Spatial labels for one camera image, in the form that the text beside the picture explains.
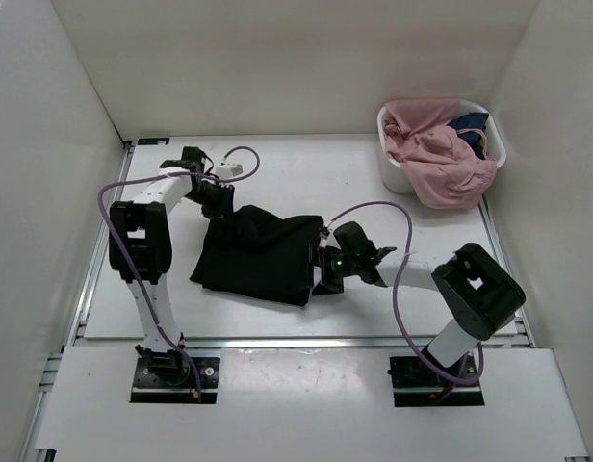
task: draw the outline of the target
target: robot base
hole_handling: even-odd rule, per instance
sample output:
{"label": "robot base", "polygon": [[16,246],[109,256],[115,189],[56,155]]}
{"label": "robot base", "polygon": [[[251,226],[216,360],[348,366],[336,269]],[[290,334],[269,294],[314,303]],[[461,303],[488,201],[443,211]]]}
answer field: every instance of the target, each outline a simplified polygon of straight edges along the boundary
{"label": "robot base", "polygon": [[191,375],[171,382],[150,372],[139,357],[132,382],[130,402],[155,402],[179,404],[215,404],[218,399],[219,358],[193,357],[200,374],[202,400],[194,396],[195,385]]}
{"label": "robot base", "polygon": [[[444,399],[439,399],[442,390],[449,384],[425,366],[415,356],[394,356],[388,373],[393,381],[393,398],[395,407],[426,407],[426,406],[483,406],[485,404],[480,390],[480,383],[474,386],[457,385]],[[448,372],[457,375],[457,367]],[[475,375],[477,367],[470,356],[466,364],[463,378]]]}

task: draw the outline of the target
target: pink towel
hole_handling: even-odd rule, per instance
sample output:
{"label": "pink towel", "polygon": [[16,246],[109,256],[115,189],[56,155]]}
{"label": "pink towel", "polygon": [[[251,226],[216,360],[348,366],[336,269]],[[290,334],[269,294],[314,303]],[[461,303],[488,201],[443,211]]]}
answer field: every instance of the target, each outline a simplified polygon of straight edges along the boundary
{"label": "pink towel", "polygon": [[402,99],[386,103],[386,152],[401,164],[417,196],[434,209],[472,209],[491,185],[498,164],[479,159],[447,127],[459,100]]}

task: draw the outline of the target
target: black cloth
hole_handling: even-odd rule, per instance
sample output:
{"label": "black cloth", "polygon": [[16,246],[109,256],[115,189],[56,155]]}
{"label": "black cloth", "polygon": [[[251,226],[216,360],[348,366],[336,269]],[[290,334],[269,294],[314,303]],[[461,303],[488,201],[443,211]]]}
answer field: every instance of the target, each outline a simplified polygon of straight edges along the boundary
{"label": "black cloth", "polygon": [[209,222],[192,281],[205,289],[303,306],[309,301],[309,247],[316,246],[322,217],[278,218],[253,205],[232,224]]}
{"label": "black cloth", "polygon": [[[487,113],[469,113],[452,120],[449,122],[449,126],[457,131],[465,128],[477,128],[484,132],[487,119],[489,119],[489,114]],[[458,135],[458,137],[472,147],[472,150],[479,159],[485,158],[482,152],[482,146],[480,145],[480,140],[482,139],[481,135],[475,132],[468,132],[462,133],[461,135]]]}

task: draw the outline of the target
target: laundry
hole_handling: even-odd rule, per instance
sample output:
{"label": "laundry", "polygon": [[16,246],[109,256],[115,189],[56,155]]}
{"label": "laundry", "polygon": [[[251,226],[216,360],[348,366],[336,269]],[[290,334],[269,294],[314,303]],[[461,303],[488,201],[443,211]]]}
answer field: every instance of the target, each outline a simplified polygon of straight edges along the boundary
{"label": "laundry", "polygon": [[[486,129],[486,123],[488,119],[489,114],[487,113],[469,113],[462,115],[456,118],[455,120],[452,120],[451,122],[449,122],[449,126],[457,131],[467,128],[473,128],[484,132]],[[482,152],[482,146],[480,145],[482,141],[482,136],[480,134],[471,131],[460,134],[459,138],[468,143],[470,147],[472,147],[472,150],[479,159],[485,159],[485,156]]]}
{"label": "laundry", "polygon": [[496,176],[495,159],[475,156],[461,134],[484,133],[448,126],[459,107],[454,98],[403,99],[385,105],[385,147],[397,160],[426,206],[472,209]]}
{"label": "laundry", "polygon": [[320,216],[278,218],[253,205],[234,224],[209,222],[192,277],[205,289],[304,306],[309,301],[310,246],[318,245]]}

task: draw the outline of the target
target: white laundry basket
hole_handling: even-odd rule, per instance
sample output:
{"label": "white laundry basket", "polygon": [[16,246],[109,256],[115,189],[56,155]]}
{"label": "white laundry basket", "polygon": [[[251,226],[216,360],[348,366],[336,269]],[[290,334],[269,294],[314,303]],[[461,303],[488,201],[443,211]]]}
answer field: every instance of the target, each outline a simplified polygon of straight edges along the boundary
{"label": "white laundry basket", "polygon": [[[469,113],[488,113],[485,108],[472,101],[462,100],[459,103],[459,108],[455,114],[455,118],[464,116]],[[401,165],[391,156],[386,153],[384,143],[384,131],[382,122],[386,117],[386,108],[382,106],[380,112],[377,113],[377,133],[380,137],[380,149],[378,150],[378,163],[380,165],[380,174],[382,175],[382,182],[389,190],[400,194],[413,194],[414,188],[410,184],[407,176],[401,169]],[[491,115],[485,124],[487,135],[487,156],[498,160],[498,168],[506,162],[506,149],[500,139],[496,122]]]}

